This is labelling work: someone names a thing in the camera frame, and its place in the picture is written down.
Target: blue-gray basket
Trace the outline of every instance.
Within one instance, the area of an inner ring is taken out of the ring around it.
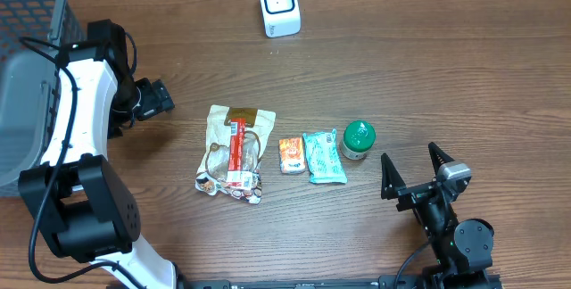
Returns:
[[[38,165],[59,99],[55,66],[27,51],[24,36],[55,45],[85,37],[66,0],[0,0],[0,196],[17,196],[20,172]]]

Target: orange snack package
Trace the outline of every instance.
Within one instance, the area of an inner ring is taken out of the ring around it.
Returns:
[[[279,140],[279,167],[286,174],[305,172],[307,166],[301,137]]]

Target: can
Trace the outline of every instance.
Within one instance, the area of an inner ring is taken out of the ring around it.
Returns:
[[[367,155],[376,138],[372,125],[365,120],[355,120],[345,129],[339,148],[347,159],[360,160]]]

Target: wood grain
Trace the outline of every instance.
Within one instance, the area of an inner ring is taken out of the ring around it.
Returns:
[[[380,156],[405,181],[432,177],[435,141],[474,172],[453,204],[496,230],[506,288],[571,283],[571,0],[300,0],[302,32],[267,39],[258,0],[70,0],[82,22],[111,18],[137,42],[138,78],[177,104],[109,142],[143,234],[192,279],[393,274],[423,241],[411,212],[380,198]],[[277,113],[258,206],[194,189],[212,104]],[[277,141],[366,119],[377,144],[343,160],[346,186],[279,173]],[[32,218],[0,199],[0,288],[47,288],[27,265]],[[42,243],[50,275],[78,265]],[[426,253],[410,273],[434,262]],[[61,288],[102,288],[95,272]]]

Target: snack package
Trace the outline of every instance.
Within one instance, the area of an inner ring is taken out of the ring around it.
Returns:
[[[347,183],[345,171],[337,154],[336,135],[335,129],[331,133],[318,132],[311,135],[303,133],[311,183]]]
[[[279,140],[279,168],[285,174],[305,172],[305,155],[301,137]]]
[[[260,203],[260,160],[275,121],[273,111],[213,105],[207,119],[206,154],[196,171],[196,189]]]

